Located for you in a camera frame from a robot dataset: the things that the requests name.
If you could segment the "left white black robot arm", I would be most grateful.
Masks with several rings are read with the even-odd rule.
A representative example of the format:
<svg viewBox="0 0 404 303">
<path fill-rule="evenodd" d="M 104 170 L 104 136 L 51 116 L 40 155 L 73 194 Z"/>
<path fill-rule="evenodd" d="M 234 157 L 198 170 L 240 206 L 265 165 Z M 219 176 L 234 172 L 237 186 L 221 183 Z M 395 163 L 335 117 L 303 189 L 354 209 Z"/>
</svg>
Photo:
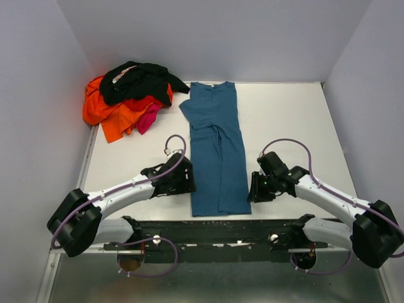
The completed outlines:
<svg viewBox="0 0 404 303">
<path fill-rule="evenodd" d="M 140 224 L 130 216 L 113 220 L 109 216 L 140 201 L 195 191 L 193 165 L 180 152 L 108 189 L 91 193 L 74 189 L 47 222 L 51 247 L 63 249 L 69 257 L 80 255 L 93 244 L 116 243 L 134 249 L 142 237 Z"/>
</svg>

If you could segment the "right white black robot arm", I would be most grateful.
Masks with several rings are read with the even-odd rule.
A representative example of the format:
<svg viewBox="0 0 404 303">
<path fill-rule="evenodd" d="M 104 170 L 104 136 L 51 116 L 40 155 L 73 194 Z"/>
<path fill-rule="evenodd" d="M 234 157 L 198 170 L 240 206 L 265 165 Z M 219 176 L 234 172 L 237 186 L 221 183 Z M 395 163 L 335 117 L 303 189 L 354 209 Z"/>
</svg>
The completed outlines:
<svg viewBox="0 0 404 303">
<path fill-rule="evenodd" d="M 275 249 L 300 249 L 322 242 L 349 250 L 367 266 L 380 268 L 403 245 L 403 232 L 384 201 L 370 203 L 329 187 L 309 169 L 288 168 L 273 151 L 260 154 L 257 163 L 260 170 L 252 173 L 249 202 L 269 202 L 288 194 L 336 218 L 301 216 L 285 234 L 269 237 Z"/>
</svg>

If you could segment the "teal blue t shirt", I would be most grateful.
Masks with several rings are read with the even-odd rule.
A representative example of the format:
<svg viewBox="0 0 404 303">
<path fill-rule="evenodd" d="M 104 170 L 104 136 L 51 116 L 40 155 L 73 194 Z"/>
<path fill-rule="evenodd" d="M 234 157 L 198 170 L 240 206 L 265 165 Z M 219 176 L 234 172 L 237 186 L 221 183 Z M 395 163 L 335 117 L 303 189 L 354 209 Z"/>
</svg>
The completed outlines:
<svg viewBox="0 0 404 303">
<path fill-rule="evenodd" d="M 192 82 L 189 99 L 179 106 L 189 122 L 196 191 L 194 217 L 249 215 L 246 152 L 239 126 L 234 83 Z"/>
</svg>

